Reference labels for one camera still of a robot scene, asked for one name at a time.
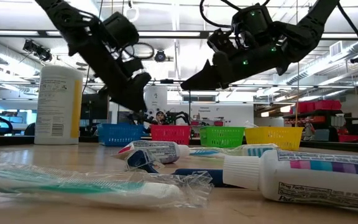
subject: barcode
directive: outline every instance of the barcode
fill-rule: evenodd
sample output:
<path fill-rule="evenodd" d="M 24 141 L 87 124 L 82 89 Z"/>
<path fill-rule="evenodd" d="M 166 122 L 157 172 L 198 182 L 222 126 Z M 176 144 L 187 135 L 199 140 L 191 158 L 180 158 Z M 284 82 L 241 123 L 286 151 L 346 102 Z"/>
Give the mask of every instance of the barcode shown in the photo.
<path fill-rule="evenodd" d="M 52 124 L 52 136 L 63 136 L 64 125 Z"/>

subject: plastic bottle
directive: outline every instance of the plastic bottle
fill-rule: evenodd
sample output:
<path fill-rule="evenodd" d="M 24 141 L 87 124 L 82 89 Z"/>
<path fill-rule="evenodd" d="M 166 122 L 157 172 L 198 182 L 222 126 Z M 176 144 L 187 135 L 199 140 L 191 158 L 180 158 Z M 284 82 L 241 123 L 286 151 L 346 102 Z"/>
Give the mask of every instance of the plastic bottle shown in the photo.
<path fill-rule="evenodd" d="M 133 141 L 118 153 L 130 150 L 145 150 L 153 154 L 162 164 L 176 162 L 180 157 L 189 156 L 190 149 L 186 145 L 178 145 L 167 141 Z"/>
<path fill-rule="evenodd" d="M 78 144 L 82 74 L 50 65 L 41 70 L 36 144 Z"/>
<path fill-rule="evenodd" d="M 358 208 L 358 156 L 266 151 L 226 156 L 223 182 L 278 202 Z"/>

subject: white toothpaste tube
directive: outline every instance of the white toothpaste tube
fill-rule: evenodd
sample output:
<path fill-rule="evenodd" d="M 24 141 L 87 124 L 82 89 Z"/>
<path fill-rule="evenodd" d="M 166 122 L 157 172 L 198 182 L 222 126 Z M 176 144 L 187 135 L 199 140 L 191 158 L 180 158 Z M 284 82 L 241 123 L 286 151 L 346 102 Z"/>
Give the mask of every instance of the white toothpaste tube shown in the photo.
<path fill-rule="evenodd" d="M 226 156 L 223 182 L 278 202 L 358 208 L 358 156 L 267 151 Z"/>
<path fill-rule="evenodd" d="M 133 141 L 122 148 L 118 153 L 143 150 L 151 153 L 162 164 L 176 162 L 181 157 L 189 156 L 190 150 L 186 145 L 178 145 L 168 141 Z"/>

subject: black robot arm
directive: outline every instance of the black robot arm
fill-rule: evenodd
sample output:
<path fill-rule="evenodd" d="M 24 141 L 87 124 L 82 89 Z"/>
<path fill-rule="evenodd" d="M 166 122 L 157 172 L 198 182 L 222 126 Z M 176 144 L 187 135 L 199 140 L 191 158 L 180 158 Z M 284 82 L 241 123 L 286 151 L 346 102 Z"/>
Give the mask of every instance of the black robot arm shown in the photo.
<path fill-rule="evenodd" d="M 299 62 L 317 47 L 324 25 L 339 0 L 317 0 L 297 25 L 272 22 L 265 5 L 240 9 L 232 18 L 232 29 L 221 29 L 208 37 L 215 51 L 213 65 L 181 84 L 184 90 L 227 88 L 228 84 L 276 68 L 282 75 L 289 64 Z M 234 31 L 237 48 L 229 40 Z"/>
<path fill-rule="evenodd" d="M 106 84 L 102 93 L 132 111 L 146 109 L 143 89 L 151 76 L 143 72 L 132 78 L 135 71 L 143 69 L 142 62 L 137 57 L 123 62 L 120 54 L 139 41 L 139 33 L 126 17 L 115 12 L 102 22 L 62 0 L 35 1 L 67 41 L 69 56 L 79 53 Z"/>

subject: wooden table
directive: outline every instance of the wooden table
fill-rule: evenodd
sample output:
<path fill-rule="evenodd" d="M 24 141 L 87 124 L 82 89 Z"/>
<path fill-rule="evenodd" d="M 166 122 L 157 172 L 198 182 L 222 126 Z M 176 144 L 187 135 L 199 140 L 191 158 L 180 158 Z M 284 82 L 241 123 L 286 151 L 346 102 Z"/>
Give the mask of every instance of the wooden table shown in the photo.
<path fill-rule="evenodd" d="M 344 154 L 321 149 L 308 152 Z M 21 164 L 75 170 L 112 172 L 122 169 L 122 162 L 110 156 L 117 148 L 95 143 L 79 146 L 8 146 L 0 147 L 2 159 Z M 187 157 L 166 166 L 165 173 L 182 167 L 220 169 L 221 159 Z M 246 189 L 218 189 L 210 195 L 208 208 L 169 210 L 128 210 L 78 207 L 62 203 L 23 202 L 0 198 L 0 223 L 358 223 L 358 210 L 314 205 L 278 203 L 264 199 L 259 192 Z"/>

